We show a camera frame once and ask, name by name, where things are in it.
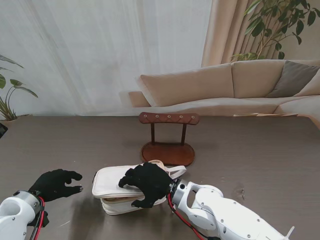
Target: white handbag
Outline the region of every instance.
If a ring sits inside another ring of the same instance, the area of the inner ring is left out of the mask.
[[[150,163],[157,164],[172,179],[176,179],[186,172],[184,166],[168,168],[160,160],[152,160]],[[144,194],[137,187],[126,185],[124,188],[121,188],[118,186],[120,179],[125,176],[126,172],[129,169],[134,169],[136,166],[138,165],[105,167],[96,173],[93,179],[92,194],[95,198],[101,200],[102,207],[107,214],[118,215],[142,209],[131,206],[133,201],[145,198]],[[165,197],[159,199],[154,205],[161,204],[165,200]]]

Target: wooden bag stand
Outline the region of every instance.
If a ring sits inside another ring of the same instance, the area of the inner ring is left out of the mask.
[[[187,125],[196,125],[199,116],[195,113],[164,114],[142,112],[139,115],[142,124],[151,125],[151,141],[141,149],[141,157],[144,162],[160,160],[167,166],[189,166],[195,159],[194,149],[185,143]],[[156,142],[155,124],[182,124],[181,142]]]

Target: table surface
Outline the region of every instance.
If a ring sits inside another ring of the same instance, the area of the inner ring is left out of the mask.
[[[156,124],[155,139],[178,142],[181,131],[179,124]],[[109,216],[93,198],[95,172],[141,163],[148,141],[150,125],[138,117],[23,117],[0,139],[0,202],[41,173],[74,170],[84,190],[46,204],[50,224],[40,239],[197,239],[165,203]],[[308,118],[201,117],[185,141],[195,161],[184,179],[218,187],[283,235],[295,226],[291,240],[319,238],[320,131]]]

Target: sofa armrest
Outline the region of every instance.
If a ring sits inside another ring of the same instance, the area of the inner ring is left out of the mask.
[[[150,107],[149,102],[145,98],[142,91],[130,91],[129,98],[134,108]]]
[[[296,113],[310,118],[320,129],[320,95],[283,103],[274,111],[275,114]]]

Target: bag handle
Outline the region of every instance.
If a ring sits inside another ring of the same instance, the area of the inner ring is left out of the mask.
[[[171,168],[168,168],[165,166],[164,170],[169,173],[169,176],[172,179],[176,179],[176,178],[180,177],[182,174],[184,174],[187,171],[185,166],[174,166]]]

